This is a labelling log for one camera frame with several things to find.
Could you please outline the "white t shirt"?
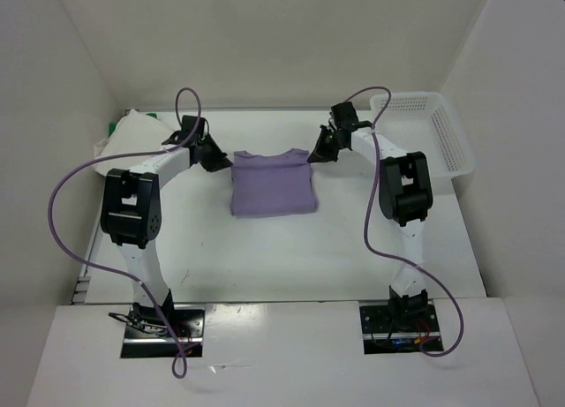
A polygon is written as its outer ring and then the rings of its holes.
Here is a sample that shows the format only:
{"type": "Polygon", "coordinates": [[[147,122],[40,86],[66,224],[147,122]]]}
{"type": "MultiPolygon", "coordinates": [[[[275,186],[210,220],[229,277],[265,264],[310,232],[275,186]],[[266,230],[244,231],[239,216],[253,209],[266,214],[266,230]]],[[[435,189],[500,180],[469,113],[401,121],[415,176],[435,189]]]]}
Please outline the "white t shirt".
{"type": "Polygon", "coordinates": [[[178,129],[177,124],[166,124],[159,118],[131,109],[117,122],[108,138],[94,145],[94,158],[161,151],[163,141],[178,129]]]}

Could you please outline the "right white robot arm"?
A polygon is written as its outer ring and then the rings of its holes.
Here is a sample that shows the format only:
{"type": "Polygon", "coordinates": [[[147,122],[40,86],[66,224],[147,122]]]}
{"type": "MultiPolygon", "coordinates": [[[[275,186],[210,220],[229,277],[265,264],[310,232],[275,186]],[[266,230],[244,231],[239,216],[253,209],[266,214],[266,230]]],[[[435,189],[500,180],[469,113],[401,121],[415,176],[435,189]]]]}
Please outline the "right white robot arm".
{"type": "Polygon", "coordinates": [[[426,156],[419,151],[408,152],[363,121],[344,128],[323,125],[308,162],[335,162],[345,148],[363,155],[376,168],[377,181],[365,213],[364,238],[368,238],[370,214],[377,202],[402,242],[398,254],[382,252],[380,256],[400,262],[389,285],[387,316],[393,328],[406,330],[428,305],[422,236],[433,205],[433,191],[426,156]]]}

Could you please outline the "green t shirt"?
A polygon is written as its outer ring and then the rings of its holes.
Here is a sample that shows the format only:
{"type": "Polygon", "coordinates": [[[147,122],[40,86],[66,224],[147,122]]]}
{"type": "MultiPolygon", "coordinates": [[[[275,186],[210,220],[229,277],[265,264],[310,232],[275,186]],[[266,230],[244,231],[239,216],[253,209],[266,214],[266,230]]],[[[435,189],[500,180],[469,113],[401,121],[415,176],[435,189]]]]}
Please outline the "green t shirt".
{"type": "MultiPolygon", "coordinates": [[[[147,113],[147,116],[152,117],[152,118],[155,118],[155,119],[158,118],[157,114],[154,113],[154,112],[147,113]]],[[[116,128],[117,128],[117,123],[111,122],[111,123],[109,124],[109,131],[108,131],[108,136],[109,136],[109,137],[110,137],[110,136],[112,135],[112,133],[116,130],[116,128]]]]}

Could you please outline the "white plastic basket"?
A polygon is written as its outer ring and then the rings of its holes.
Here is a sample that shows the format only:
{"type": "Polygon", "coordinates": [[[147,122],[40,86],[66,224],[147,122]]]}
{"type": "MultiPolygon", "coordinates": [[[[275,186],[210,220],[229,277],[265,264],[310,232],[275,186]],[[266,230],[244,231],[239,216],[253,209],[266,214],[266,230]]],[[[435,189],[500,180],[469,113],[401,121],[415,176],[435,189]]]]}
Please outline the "white plastic basket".
{"type": "Polygon", "coordinates": [[[459,116],[442,94],[376,94],[370,107],[374,114],[383,113],[378,132],[408,152],[423,152],[432,177],[453,179],[474,171],[475,159],[459,116]]]}

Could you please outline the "lavender t shirt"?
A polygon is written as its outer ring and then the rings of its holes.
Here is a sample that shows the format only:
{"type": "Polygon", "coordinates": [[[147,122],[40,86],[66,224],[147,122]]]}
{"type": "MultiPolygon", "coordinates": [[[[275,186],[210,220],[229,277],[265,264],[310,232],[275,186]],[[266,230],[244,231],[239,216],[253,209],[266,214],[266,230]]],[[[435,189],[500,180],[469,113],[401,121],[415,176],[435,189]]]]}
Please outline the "lavender t shirt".
{"type": "Polygon", "coordinates": [[[235,152],[230,212],[241,218],[316,212],[318,199],[308,157],[307,151],[298,148],[270,156],[235,152]]]}

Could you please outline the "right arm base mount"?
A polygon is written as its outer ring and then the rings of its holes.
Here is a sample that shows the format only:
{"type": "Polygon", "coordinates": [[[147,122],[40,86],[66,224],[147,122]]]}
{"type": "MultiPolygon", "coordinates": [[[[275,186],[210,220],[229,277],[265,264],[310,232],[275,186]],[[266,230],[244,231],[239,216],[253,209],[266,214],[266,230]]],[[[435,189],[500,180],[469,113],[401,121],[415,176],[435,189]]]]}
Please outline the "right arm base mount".
{"type": "Polygon", "coordinates": [[[444,351],[435,306],[415,318],[393,320],[385,301],[360,303],[359,316],[365,355],[419,352],[420,345],[432,353],[444,351]]]}

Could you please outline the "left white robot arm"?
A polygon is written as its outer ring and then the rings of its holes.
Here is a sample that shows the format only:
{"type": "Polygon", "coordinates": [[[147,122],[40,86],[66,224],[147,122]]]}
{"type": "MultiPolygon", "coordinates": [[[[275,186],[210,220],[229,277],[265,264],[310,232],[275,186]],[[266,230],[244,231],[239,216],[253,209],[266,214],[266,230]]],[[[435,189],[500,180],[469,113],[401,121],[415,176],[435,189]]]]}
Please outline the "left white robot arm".
{"type": "Polygon", "coordinates": [[[133,275],[133,317],[155,335],[171,333],[177,323],[171,290],[162,276],[155,240],[162,227],[161,189],[198,164],[207,172],[227,169],[231,161],[207,133],[185,147],[167,146],[128,170],[107,173],[101,227],[133,275]]]}

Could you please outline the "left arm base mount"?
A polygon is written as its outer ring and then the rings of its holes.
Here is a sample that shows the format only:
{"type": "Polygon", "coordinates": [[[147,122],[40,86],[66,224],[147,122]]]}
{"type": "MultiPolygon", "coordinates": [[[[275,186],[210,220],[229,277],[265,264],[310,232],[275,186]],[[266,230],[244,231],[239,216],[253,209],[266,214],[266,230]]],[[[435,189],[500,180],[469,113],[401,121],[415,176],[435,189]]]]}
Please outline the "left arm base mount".
{"type": "MultiPolygon", "coordinates": [[[[120,358],[174,358],[178,349],[166,326],[159,320],[142,319],[131,308],[127,314],[109,317],[125,324],[120,358]]],[[[201,358],[205,309],[179,305],[170,319],[171,326],[188,358],[201,358]]]]}

